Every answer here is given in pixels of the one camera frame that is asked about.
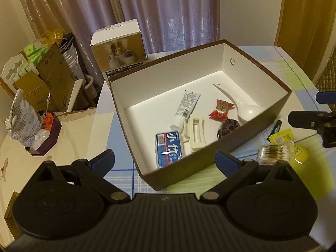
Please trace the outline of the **black green pen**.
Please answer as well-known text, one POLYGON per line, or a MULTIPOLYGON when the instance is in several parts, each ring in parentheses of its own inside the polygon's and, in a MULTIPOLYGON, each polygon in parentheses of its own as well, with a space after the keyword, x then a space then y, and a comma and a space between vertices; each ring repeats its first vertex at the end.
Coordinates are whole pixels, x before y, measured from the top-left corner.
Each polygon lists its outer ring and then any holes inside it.
POLYGON ((276 134, 280 131, 280 128, 281 128, 281 125, 282 125, 282 120, 277 120, 274 127, 272 128, 272 131, 270 132, 270 134, 268 135, 267 137, 267 141, 269 142, 270 141, 270 137, 273 135, 273 134, 276 134))

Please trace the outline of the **cream hair claw clip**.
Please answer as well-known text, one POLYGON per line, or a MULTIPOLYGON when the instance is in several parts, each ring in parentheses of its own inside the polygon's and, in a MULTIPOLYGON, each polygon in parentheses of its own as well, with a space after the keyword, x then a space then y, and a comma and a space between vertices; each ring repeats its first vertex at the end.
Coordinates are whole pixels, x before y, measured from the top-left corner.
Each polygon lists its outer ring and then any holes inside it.
POLYGON ((203 117, 189 116, 185 122, 182 139, 187 146, 187 152, 195 153, 207 146, 203 128, 203 117))

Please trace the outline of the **silver foil bag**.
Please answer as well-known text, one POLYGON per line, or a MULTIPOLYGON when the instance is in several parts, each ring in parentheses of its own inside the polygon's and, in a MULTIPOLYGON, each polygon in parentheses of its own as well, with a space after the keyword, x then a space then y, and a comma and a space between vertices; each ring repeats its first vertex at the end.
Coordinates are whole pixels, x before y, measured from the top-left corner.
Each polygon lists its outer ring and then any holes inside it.
POLYGON ((17 89, 5 126, 10 138, 24 147, 33 145, 35 136, 41 129, 42 119, 24 98, 22 89, 17 89))

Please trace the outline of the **purple curtain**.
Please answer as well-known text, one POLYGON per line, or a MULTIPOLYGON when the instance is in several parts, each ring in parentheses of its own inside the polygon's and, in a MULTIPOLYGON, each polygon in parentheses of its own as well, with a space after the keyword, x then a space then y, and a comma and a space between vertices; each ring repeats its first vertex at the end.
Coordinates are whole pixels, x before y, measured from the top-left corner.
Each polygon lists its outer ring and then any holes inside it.
POLYGON ((136 19, 148 54, 184 50, 218 40, 220 0, 20 0, 39 37, 48 30, 72 33, 96 85, 104 78, 92 53, 93 33, 136 19))

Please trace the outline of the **blue white gum pack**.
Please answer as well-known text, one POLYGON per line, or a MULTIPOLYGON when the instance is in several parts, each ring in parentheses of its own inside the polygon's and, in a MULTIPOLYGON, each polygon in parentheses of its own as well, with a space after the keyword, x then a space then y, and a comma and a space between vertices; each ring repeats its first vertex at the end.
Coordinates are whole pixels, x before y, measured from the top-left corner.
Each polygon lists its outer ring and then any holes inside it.
POLYGON ((157 167, 163 168, 183 158, 183 143, 178 131, 155 135, 157 167))

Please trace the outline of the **wicker chair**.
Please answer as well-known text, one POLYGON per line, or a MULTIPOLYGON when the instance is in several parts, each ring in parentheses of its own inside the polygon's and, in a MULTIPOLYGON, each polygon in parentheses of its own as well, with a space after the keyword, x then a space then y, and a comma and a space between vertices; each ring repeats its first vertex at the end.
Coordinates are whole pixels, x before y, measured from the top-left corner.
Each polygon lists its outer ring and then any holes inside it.
POLYGON ((329 58, 325 69, 315 84, 320 92, 335 92, 335 52, 329 58))

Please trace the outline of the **cotton swab pack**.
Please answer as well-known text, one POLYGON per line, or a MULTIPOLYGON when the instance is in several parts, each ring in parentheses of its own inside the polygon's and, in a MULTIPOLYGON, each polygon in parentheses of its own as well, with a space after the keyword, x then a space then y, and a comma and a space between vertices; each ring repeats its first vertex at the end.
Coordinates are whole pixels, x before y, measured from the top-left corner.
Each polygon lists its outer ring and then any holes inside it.
POLYGON ((263 165, 274 165, 277 161, 290 161, 292 157, 291 143, 264 145, 257 153, 257 161, 263 165))

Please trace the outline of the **yellow sachet packet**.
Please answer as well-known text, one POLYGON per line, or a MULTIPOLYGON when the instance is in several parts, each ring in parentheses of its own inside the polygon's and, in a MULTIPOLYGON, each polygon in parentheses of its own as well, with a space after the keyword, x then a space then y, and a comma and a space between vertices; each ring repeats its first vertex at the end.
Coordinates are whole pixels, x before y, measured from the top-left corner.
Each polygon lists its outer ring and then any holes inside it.
POLYGON ((287 152, 287 156, 283 160, 289 163, 303 164, 309 158, 308 151, 300 144, 294 143, 294 135, 291 129, 285 129, 269 136, 269 142, 272 145, 281 146, 283 151, 287 152))

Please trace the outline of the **brown white storage box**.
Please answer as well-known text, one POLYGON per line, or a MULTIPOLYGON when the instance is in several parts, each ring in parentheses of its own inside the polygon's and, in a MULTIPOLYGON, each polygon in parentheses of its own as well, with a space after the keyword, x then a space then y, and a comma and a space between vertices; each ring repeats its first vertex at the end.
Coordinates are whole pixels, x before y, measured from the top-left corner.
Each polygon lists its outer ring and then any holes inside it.
POLYGON ((153 189, 175 184, 214 162, 218 150, 231 152, 272 124, 291 90, 253 57, 227 40, 154 60, 109 80, 116 112, 140 177, 153 189), (155 136, 170 130, 185 92, 200 95, 192 112, 203 120, 206 146, 159 168, 155 136), (240 99, 262 108, 259 115, 223 139, 211 119, 217 100, 240 99))

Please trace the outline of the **white plastic spoon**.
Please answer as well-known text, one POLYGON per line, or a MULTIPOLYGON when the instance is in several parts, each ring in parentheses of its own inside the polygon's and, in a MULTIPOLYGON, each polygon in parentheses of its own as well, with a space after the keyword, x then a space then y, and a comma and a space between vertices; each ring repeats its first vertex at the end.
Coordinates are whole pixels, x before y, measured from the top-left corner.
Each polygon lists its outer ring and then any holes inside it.
POLYGON ((234 102, 238 110, 238 116, 244 122, 249 122, 264 112, 264 109, 258 105, 245 104, 230 88, 224 88, 222 84, 219 83, 214 84, 214 86, 234 102))

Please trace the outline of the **dark purple velvet scrunchie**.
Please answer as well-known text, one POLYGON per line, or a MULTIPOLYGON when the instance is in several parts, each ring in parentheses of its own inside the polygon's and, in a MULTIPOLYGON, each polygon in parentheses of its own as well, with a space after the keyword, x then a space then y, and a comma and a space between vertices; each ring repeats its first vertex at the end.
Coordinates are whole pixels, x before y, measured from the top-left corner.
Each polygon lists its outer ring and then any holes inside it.
POLYGON ((217 130, 217 138, 221 139, 224 136, 232 133, 233 131, 237 130, 238 128, 241 127, 241 124, 239 121, 235 119, 225 119, 221 125, 219 126, 217 130))

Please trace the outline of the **brown cardboard box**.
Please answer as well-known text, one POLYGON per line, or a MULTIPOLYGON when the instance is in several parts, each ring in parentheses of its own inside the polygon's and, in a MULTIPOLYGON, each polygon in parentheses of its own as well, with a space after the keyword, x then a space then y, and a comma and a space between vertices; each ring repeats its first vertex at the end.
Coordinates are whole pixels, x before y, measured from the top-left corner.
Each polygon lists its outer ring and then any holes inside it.
POLYGON ((30 71, 15 81, 15 89, 22 89, 24 98, 37 112, 45 110, 48 96, 51 96, 51 111, 67 111, 75 77, 57 44, 42 57, 37 65, 37 72, 38 74, 35 74, 30 71))

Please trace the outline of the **red snack packet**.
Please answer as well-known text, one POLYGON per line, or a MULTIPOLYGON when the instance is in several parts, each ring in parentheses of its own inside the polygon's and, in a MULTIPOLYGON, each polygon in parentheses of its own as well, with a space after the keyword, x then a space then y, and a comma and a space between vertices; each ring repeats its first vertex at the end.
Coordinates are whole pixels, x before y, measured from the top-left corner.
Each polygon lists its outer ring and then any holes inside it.
POLYGON ((217 99, 216 108, 209 114, 209 117, 222 120, 227 119, 229 110, 234 106, 235 105, 230 102, 217 99))

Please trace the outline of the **brown curtain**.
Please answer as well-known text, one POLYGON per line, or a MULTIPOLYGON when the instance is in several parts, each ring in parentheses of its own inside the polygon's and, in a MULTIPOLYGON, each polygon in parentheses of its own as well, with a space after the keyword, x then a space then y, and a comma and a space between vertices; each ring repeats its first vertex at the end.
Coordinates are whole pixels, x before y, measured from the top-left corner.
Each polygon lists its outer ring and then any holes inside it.
POLYGON ((312 79, 326 51, 335 18, 335 0, 282 0, 275 46, 281 47, 312 79))

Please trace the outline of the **white toothpaste tube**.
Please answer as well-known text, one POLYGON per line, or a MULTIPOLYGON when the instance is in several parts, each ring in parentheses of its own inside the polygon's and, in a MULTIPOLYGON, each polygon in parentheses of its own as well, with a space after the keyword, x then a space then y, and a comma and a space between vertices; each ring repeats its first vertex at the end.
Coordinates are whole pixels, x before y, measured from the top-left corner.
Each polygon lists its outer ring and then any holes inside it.
POLYGON ((195 92, 185 91, 179 107, 174 116, 174 122, 170 126, 171 131, 182 132, 185 122, 194 110, 201 94, 195 92))

